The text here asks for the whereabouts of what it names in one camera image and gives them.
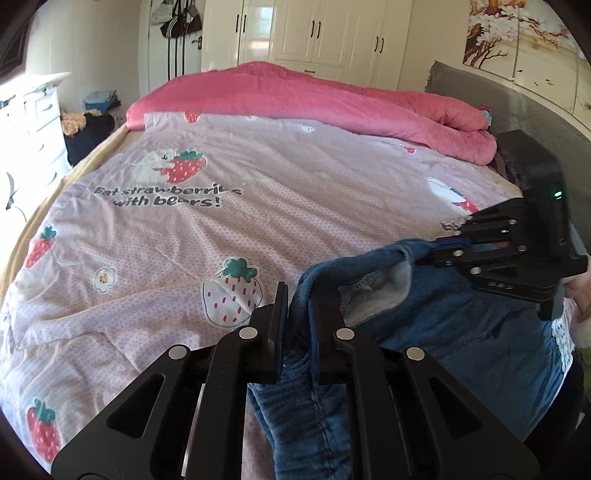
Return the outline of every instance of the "bed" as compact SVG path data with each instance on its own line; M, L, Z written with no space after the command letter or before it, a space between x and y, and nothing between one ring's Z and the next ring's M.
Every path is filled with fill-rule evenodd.
M310 265L444 236L519 196L484 166L484 116L422 95L247 64L136 103L39 207L2 278L0 406L34 457L49 468L163 351L216 343L279 281L293 293ZM273 478L250 411L243 447L243 478Z

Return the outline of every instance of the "bag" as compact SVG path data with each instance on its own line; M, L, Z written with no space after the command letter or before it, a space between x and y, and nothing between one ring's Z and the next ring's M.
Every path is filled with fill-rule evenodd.
M173 19L173 11L173 0L164 0L162 5L150 17L150 23L152 25L160 25L170 22Z
M177 14L173 16L172 20L160 27L160 31L165 38L179 38L184 35L198 32L202 29L203 24L199 14L191 20L191 23L186 22L185 14Z

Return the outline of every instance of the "denim fabric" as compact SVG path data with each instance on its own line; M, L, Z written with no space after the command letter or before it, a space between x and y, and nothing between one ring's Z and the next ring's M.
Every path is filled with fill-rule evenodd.
M339 287L404 260L414 265L431 246L402 241L315 265L300 279L286 326L281 380L249 386L250 403L273 448L278 480L350 477L345 388L311 380L312 292L342 307ZM423 348L522 440L546 413L564 378L551 323L538 319L533 304L475 291L453 268L415 265L408 296L355 329L392 350Z

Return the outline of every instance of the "pink comforter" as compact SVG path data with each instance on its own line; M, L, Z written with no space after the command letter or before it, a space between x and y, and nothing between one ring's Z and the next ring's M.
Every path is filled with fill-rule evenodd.
M171 80L130 107L128 127L143 130L144 115L153 112L313 119L357 134L425 145L478 165L491 162L496 152L487 120L460 100L361 88L265 62Z

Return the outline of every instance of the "white wardrobe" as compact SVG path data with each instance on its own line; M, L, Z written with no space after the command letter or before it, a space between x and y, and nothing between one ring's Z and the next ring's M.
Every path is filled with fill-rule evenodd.
M412 1L209 1L202 71L264 60L323 79L395 90Z
M201 71L268 61L273 0L209 0L203 20Z

